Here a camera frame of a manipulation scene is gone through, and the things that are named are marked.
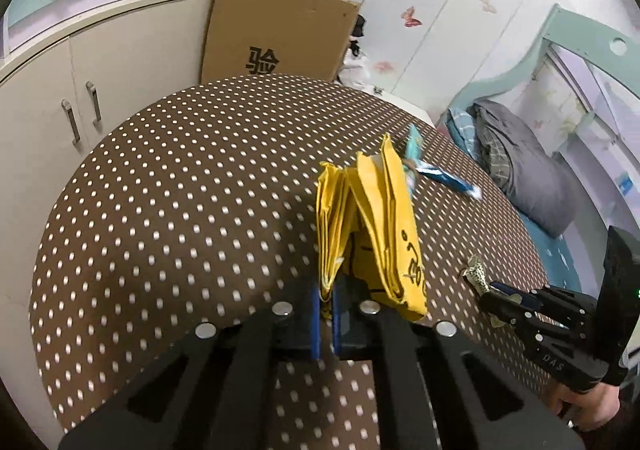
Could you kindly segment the person's right hand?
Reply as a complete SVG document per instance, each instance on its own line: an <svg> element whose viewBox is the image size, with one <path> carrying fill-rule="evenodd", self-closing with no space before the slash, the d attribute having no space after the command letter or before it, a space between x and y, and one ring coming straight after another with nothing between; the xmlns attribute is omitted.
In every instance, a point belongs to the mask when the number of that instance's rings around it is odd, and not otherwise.
<svg viewBox="0 0 640 450"><path fill-rule="evenodd" d="M577 410L572 418L574 424L584 432L590 432L613 420L618 413L620 388L599 383L589 392L577 394L552 378L544 394L544 403L556 415L570 404Z"/></svg>

